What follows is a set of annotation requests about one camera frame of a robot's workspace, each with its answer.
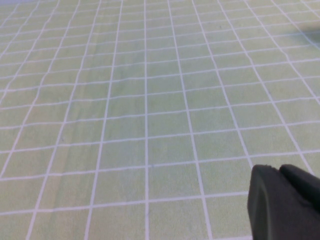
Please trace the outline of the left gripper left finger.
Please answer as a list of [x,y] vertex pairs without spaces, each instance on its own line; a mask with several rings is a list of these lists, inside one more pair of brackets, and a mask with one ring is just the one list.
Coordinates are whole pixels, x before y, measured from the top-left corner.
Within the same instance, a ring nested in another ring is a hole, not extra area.
[[270,165],[252,168],[247,211],[254,240],[320,238],[320,213]]

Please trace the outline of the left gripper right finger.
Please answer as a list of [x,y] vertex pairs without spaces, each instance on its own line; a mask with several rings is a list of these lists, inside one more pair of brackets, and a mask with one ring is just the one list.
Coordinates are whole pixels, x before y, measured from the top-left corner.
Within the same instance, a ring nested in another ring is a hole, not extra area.
[[279,171],[298,194],[320,213],[320,179],[292,164],[283,164]]

